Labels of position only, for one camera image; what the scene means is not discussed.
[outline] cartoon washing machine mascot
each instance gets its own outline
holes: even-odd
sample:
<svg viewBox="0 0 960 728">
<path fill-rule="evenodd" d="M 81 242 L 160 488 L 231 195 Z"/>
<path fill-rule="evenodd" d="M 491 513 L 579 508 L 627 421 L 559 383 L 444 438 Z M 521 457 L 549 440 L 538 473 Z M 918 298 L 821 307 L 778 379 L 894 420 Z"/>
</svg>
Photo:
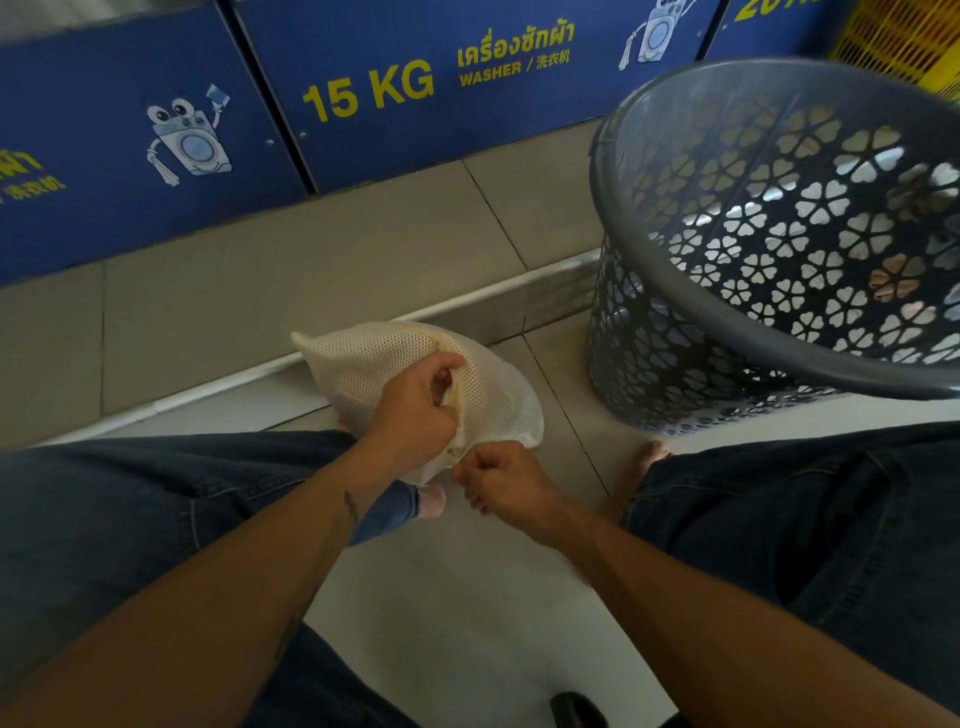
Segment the cartoon washing machine mascot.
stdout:
<svg viewBox="0 0 960 728">
<path fill-rule="evenodd" d="M 643 40 L 640 50 L 636 54 L 637 63 L 652 63 L 659 61 L 666 53 L 670 38 L 677 28 L 677 23 L 693 7 L 697 0 L 657 0 L 657 4 L 650 10 L 650 15 L 639 28 L 630 33 L 627 38 L 627 47 L 623 50 L 618 68 L 622 71 L 630 65 L 630 50 L 634 40 L 643 31 Z"/>
<path fill-rule="evenodd" d="M 206 92 L 206 98 L 213 107 L 212 122 L 206 118 L 206 113 L 194 109 L 193 104 L 186 99 L 173 100 L 170 105 L 173 113 L 159 106 L 147 109 L 147 116 L 154 122 L 156 133 L 156 139 L 147 149 L 147 161 L 156 168 L 163 181 L 172 187 L 180 184 L 180 177 L 157 158 L 160 142 L 166 145 L 191 175 L 199 177 L 233 169 L 227 150 L 217 135 L 220 116 L 230 97 L 215 85 L 211 85 Z"/>
</svg>

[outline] dark blue jeans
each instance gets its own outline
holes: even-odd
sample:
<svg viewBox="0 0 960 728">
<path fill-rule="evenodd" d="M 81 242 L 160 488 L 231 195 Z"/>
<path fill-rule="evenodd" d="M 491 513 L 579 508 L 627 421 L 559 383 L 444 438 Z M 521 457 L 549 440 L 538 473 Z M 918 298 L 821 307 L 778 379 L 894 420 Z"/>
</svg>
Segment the dark blue jeans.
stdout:
<svg viewBox="0 0 960 728">
<path fill-rule="evenodd" d="M 263 432 L 0 457 L 0 686 L 352 442 Z M 960 425 L 937 424 L 677 456 L 650 471 L 623 524 L 960 713 L 958 455 Z M 393 484 L 353 543 L 417 509 L 416 490 Z M 415 728 L 306 626 L 248 725 Z"/>
<path fill-rule="evenodd" d="M 0 696 L 354 442 L 337 430 L 253 432 L 93 440 L 0 457 Z M 391 484 L 350 544 L 400 528 L 419 509 L 416 488 Z M 247 725 L 416 728 L 306 625 Z"/>
<path fill-rule="evenodd" d="M 960 714 L 958 463 L 960 423 L 712 449 L 657 463 L 621 524 Z"/>
</svg>

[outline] hand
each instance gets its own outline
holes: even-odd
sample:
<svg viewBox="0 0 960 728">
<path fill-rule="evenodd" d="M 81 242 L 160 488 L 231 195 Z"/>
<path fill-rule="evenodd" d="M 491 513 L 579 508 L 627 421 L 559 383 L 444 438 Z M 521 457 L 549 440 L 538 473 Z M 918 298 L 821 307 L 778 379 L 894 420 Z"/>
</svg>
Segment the hand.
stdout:
<svg viewBox="0 0 960 728">
<path fill-rule="evenodd" d="M 460 413 L 440 406 L 439 391 L 450 386 L 450 370 L 463 365 L 458 353 L 435 352 L 384 386 L 363 442 L 386 454 L 393 477 L 433 460 L 457 434 Z"/>
<path fill-rule="evenodd" d="M 474 510 L 501 521 L 545 546 L 555 546 L 576 501 L 565 496 L 517 442 L 480 443 L 453 469 Z"/>
</svg>

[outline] basket rim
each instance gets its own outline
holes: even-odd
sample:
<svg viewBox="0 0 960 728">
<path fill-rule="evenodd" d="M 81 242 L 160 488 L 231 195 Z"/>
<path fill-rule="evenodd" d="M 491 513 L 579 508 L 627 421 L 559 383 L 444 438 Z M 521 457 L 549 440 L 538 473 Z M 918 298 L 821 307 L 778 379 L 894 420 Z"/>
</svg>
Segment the basket rim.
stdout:
<svg viewBox="0 0 960 728">
<path fill-rule="evenodd" d="M 946 102 L 880 74 L 854 66 L 812 59 L 749 58 L 700 62 L 658 76 L 627 96 L 600 124 L 590 145 L 590 193 L 610 244 L 640 273 L 644 285 L 676 308 L 690 323 L 724 346 L 745 354 L 756 363 L 785 372 L 804 384 L 821 384 L 858 394 L 899 400 L 951 400 L 960 398 L 960 366 L 956 364 L 903 364 L 836 352 L 798 339 L 785 331 L 765 326 L 714 296 L 670 262 L 660 245 L 648 240 L 632 219 L 632 205 L 617 184 L 617 160 L 613 152 L 620 124 L 634 104 L 660 85 L 678 76 L 704 73 L 724 65 L 797 65 L 817 68 L 832 75 L 845 74 L 855 83 L 869 77 L 871 83 L 897 85 L 913 92 L 918 104 L 932 104 L 950 111 L 960 122 L 960 112 Z"/>
</svg>

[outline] plastic laundry basket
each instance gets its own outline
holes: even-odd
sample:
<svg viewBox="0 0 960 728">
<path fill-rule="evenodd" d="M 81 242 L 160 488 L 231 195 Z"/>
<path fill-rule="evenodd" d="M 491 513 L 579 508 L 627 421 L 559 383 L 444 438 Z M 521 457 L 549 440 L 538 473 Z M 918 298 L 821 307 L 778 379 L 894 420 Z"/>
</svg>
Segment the plastic laundry basket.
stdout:
<svg viewBox="0 0 960 728">
<path fill-rule="evenodd" d="M 591 150 L 597 395 L 668 433 L 837 390 L 960 396 L 958 131 L 937 97 L 822 61 L 635 91 Z"/>
</svg>

